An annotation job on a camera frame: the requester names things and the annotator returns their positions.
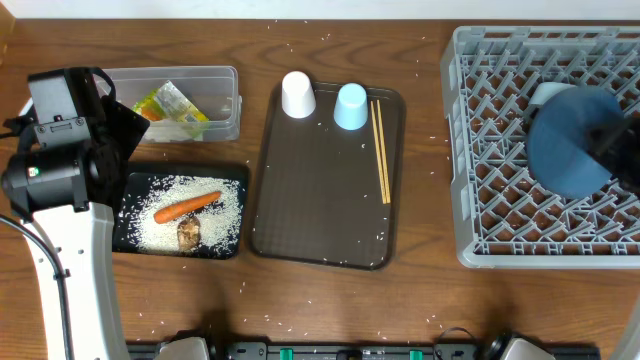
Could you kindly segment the white tissue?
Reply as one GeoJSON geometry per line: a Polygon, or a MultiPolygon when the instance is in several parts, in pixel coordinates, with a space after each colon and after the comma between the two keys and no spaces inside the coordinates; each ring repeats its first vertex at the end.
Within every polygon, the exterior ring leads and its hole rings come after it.
{"type": "Polygon", "coordinates": [[[162,120],[151,122],[142,143],[173,143],[203,140],[203,128],[194,123],[162,120]]]}

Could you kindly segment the light blue plastic cup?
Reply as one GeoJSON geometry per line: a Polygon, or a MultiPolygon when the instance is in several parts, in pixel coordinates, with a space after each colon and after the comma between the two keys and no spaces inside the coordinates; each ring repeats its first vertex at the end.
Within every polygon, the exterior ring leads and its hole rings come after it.
{"type": "Polygon", "coordinates": [[[334,121],[345,130],[363,127],[368,119],[367,94],[363,86],[348,83],[338,92],[334,108],[334,121]]]}

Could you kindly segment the wooden chopstick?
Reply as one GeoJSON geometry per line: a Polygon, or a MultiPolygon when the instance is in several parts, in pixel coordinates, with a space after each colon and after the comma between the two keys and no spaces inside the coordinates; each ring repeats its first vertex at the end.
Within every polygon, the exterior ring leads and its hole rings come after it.
{"type": "Polygon", "coordinates": [[[372,118],[374,146],[375,146],[376,161],[377,161],[377,167],[378,167],[382,204],[387,204],[387,191],[386,191],[385,182],[384,182],[384,171],[383,171],[382,159],[381,159],[381,149],[380,149],[376,114],[374,110],[373,101],[370,101],[369,104],[370,104],[370,114],[372,118]]]}
{"type": "Polygon", "coordinates": [[[378,115],[379,144],[380,144],[382,170],[383,170],[384,185],[385,185],[385,192],[386,192],[386,198],[385,198],[384,203],[385,204],[390,204],[391,203],[391,188],[390,188],[389,175],[388,175],[388,166],[387,166],[387,157],[386,157],[386,144],[385,144],[385,137],[384,137],[384,126],[383,126],[383,121],[382,121],[381,103],[380,103],[379,99],[376,100],[376,105],[377,105],[377,115],[378,115]]]}

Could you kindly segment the foil snack wrapper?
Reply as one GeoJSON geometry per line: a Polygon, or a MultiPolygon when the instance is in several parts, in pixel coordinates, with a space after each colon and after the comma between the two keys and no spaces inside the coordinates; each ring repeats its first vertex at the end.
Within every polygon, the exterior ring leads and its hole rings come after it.
{"type": "Polygon", "coordinates": [[[171,81],[151,91],[133,110],[150,122],[171,120],[194,123],[205,131],[209,119],[171,81]]]}

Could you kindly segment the light blue bowl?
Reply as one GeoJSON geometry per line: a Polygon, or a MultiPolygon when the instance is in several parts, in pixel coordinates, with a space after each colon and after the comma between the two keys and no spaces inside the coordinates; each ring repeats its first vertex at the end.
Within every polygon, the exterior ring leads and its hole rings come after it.
{"type": "Polygon", "coordinates": [[[537,86],[529,100],[529,105],[534,107],[543,106],[548,100],[558,93],[574,88],[574,85],[560,82],[544,82],[537,86]]]}

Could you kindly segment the dark blue plate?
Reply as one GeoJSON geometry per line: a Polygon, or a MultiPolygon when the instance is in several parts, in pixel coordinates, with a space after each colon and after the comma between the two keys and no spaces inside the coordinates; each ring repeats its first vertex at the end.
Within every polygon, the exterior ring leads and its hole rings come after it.
{"type": "Polygon", "coordinates": [[[526,151],[536,181],[567,199],[590,196],[606,185],[612,174],[590,156],[588,132],[624,118],[615,96],[597,86],[574,85],[535,108],[526,151]]]}

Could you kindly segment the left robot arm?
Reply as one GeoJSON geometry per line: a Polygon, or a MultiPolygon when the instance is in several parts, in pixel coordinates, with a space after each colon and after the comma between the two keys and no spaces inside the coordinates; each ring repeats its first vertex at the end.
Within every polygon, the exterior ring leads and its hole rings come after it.
{"type": "Polygon", "coordinates": [[[36,269],[50,359],[127,359],[112,269],[115,212],[148,120],[98,67],[32,74],[17,149],[1,174],[36,269]]]}

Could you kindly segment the white plastic cup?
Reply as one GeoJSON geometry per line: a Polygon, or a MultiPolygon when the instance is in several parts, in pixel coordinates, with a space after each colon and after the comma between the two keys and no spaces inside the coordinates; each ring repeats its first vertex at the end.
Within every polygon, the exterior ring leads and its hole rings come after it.
{"type": "Polygon", "coordinates": [[[315,111],[316,101],[309,77],[301,71],[286,74],[281,86],[282,110],[291,118],[302,119],[315,111]]]}

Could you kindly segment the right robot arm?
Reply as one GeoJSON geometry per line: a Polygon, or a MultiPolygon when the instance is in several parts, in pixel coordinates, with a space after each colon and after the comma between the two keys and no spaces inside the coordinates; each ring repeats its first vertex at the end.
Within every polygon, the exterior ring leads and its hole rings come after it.
{"type": "MultiPolygon", "coordinates": [[[[610,125],[590,133],[590,156],[621,180],[628,190],[639,192],[639,117],[632,116],[619,125],[610,125]]],[[[545,348],[518,333],[498,336],[484,350],[483,359],[490,360],[596,360],[594,347],[545,348]]],[[[625,329],[613,359],[639,358],[639,302],[625,329]]]]}

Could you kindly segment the orange carrot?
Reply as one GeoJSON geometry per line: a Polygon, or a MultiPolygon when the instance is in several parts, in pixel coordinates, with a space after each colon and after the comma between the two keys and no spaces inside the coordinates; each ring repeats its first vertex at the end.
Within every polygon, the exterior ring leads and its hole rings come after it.
{"type": "Polygon", "coordinates": [[[220,192],[212,192],[181,202],[174,203],[158,210],[153,218],[157,224],[164,224],[173,221],[185,214],[198,210],[217,201],[221,196],[220,192]]]}

